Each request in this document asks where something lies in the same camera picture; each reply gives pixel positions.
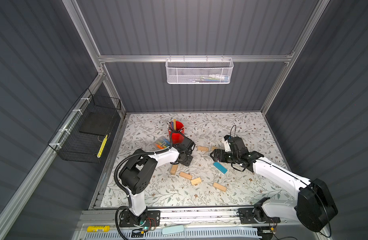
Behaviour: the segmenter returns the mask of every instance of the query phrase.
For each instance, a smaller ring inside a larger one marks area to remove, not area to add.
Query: bottle
[[[87,232],[108,232],[110,226],[89,226]]]
[[[228,82],[229,81],[229,76],[228,75],[211,74],[211,75],[209,75],[209,77],[210,78],[219,79],[219,80],[225,81],[225,82]]]

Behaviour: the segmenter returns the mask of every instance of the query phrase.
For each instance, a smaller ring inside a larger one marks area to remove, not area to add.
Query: table surface
[[[169,139],[167,122],[172,118],[182,122],[185,135],[196,143],[189,167],[179,164],[176,175],[170,175],[171,164],[158,167],[145,189],[147,206],[215,206],[254,204],[263,197],[293,200],[284,189],[263,176],[248,170],[239,172],[230,164],[221,163],[228,171],[222,174],[213,166],[209,156],[211,147],[224,148],[221,139],[233,125],[249,151],[258,151],[286,169],[285,162],[260,112],[251,113],[143,113],[130,114],[120,144],[112,174],[107,184],[101,207],[128,205],[128,200],[113,180],[114,168],[136,149],[156,150],[153,142],[160,136]],[[209,152],[197,151],[197,146],[208,147]],[[200,177],[202,182],[192,186],[179,176],[180,172]],[[217,182],[226,187],[222,192],[213,187]]]

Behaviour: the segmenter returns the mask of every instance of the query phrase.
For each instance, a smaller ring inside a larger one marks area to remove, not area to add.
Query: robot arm
[[[174,144],[169,150],[149,154],[137,149],[119,171],[119,179],[128,191],[129,212],[136,223],[143,223],[146,218],[147,206],[145,204],[144,189],[148,186],[154,170],[167,163],[181,163],[189,166],[192,161],[191,152],[194,142],[187,137],[181,143]]]
[[[244,170],[260,174],[285,189],[294,201],[263,198],[254,205],[254,215],[258,222],[268,217],[299,220],[313,232],[319,232],[338,211],[325,182],[313,181],[296,175],[276,165],[261,153],[249,152],[240,137],[224,137],[227,152],[215,149],[211,158],[216,162],[239,164]]]

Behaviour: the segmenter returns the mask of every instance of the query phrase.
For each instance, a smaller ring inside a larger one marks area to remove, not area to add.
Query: corrugated wall
[[[128,112],[260,110],[283,63],[235,63],[230,84],[168,84],[163,63],[107,63]]]
[[[368,239],[368,0],[330,1],[266,116],[292,171],[328,184],[334,239]]]
[[[102,55],[283,55],[292,51],[316,2],[79,0],[78,4]],[[172,86],[160,63],[106,65],[128,112],[259,110],[283,66],[235,63],[230,84]]]
[[[0,213],[96,75],[61,1],[0,1]],[[56,159],[7,239],[69,238],[100,167]]]

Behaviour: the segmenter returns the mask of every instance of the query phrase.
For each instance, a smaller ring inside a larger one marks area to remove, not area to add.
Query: wooden block
[[[209,152],[209,147],[197,146],[197,150],[204,151],[204,152]]]
[[[221,190],[223,192],[226,192],[226,187],[224,187],[223,185],[218,184],[217,182],[213,183],[213,186],[215,188],[217,188],[218,190]]]
[[[178,164],[175,164],[175,165],[172,165],[172,168],[171,168],[171,175],[175,175],[176,174],[176,171],[177,171],[177,168],[179,167]]]
[[[186,178],[188,180],[192,180],[192,175],[189,175],[189,174],[184,173],[184,172],[180,172],[180,177]]]
[[[199,183],[201,183],[201,178],[195,178],[193,180],[190,181],[192,183],[192,186],[193,185],[198,185]]]

